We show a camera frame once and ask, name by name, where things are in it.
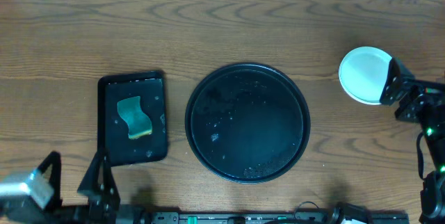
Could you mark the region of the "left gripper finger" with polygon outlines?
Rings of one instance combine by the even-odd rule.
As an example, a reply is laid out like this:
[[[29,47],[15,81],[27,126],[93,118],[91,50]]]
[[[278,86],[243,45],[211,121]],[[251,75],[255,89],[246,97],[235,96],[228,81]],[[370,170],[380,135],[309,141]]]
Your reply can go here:
[[[77,192],[88,198],[91,214],[115,214],[120,196],[105,149],[96,151]]]
[[[61,157],[59,152],[52,151],[38,166],[37,170],[44,174],[48,168],[51,169],[48,183],[53,189],[53,193],[45,208],[56,209],[62,205],[62,199],[60,197]]]

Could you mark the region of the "mint green plate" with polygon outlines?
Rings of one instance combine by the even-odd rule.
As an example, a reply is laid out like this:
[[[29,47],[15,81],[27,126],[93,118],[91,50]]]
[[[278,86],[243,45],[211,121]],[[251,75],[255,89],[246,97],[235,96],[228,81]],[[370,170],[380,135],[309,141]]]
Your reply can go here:
[[[392,57],[375,47],[358,47],[348,52],[339,66],[343,90],[355,101],[381,105]]]

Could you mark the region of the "green yellow sponge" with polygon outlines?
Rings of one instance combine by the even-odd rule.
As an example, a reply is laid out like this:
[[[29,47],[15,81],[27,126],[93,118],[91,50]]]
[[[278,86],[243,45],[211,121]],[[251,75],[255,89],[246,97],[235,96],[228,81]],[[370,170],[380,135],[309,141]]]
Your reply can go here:
[[[117,103],[118,115],[128,127],[128,138],[131,140],[152,134],[153,126],[150,117],[143,112],[141,97],[129,97]]]

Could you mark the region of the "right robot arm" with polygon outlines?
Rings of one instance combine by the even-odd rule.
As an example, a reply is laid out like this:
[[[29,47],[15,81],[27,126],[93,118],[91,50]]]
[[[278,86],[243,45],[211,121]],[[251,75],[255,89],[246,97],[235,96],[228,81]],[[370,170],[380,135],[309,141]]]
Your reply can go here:
[[[444,222],[444,84],[422,81],[396,58],[389,62],[380,103],[398,102],[394,115],[401,122],[418,124],[421,133],[416,140],[418,174],[423,180],[420,192],[420,223]],[[435,169],[423,174],[420,142],[428,147]]]

